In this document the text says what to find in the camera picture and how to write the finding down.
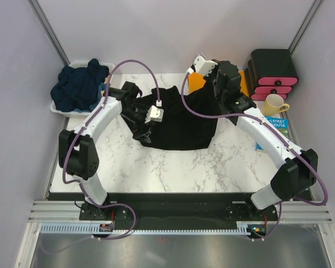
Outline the black t shirt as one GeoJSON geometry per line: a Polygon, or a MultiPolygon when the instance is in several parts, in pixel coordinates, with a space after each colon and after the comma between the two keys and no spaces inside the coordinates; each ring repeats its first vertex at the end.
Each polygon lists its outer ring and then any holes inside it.
{"type": "MultiPolygon", "coordinates": [[[[157,99],[156,88],[150,90],[149,95],[136,99],[135,105],[139,110],[146,112],[157,99]]],[[[217,119],[206,119],[193,115],[183,105],[181,95],[176,86],[165,89],[160,88],[160,97],[164,115],[162,122],[153,123],[150,127],[143,127],[146,134],[150,130],[149,138],[138,140],[142,146],[161,150],[199,150],[208,148],[217,128],[217,119]]],[[[184,95],[185,102],[193,111],[209,115],[220,115],[215,102],[213,86],[205,83],[204,87],[191,94],[184,95]]],[[[128,120],[121,114],[123,120],[133,135],[141,128],[138,124],[128,120]]]]}

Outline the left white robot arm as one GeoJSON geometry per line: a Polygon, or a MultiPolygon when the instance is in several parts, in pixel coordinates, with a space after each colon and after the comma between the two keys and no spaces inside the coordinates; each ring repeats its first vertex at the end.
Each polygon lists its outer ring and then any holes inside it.
{"type": "Polygon", "coordinates": [[[125,82],[121,89],[108,87],[105,96],[81,124],[59,134],[63,182],[79,184],[98,219],[107,219],[112,210],[106,202],[107,191],[98,177],[99,156],[95,144],[118,116],[128,121],[134,139],[150,142],[151,127],[146,117],[152,105],[141,103],[141,95],[139,87],[131,82],[125,82]]]}

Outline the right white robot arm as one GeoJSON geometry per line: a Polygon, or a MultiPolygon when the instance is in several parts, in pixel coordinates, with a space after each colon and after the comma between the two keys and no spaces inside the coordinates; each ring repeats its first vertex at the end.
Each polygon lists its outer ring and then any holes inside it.
{"type": "Polygon", "coordinates": [[[241,92],[241,76],[235,65],[218,60],[210,60],[209,64],[205,79],[214,86],[220,113],[261,145],[277,168],[269,184],[253,193],[244,207],[245,215],[256,220],[265,208],[298,199],[299,194],[320,181],[318,155],[312,149],[303,150],[281,134],[241,92]]]}

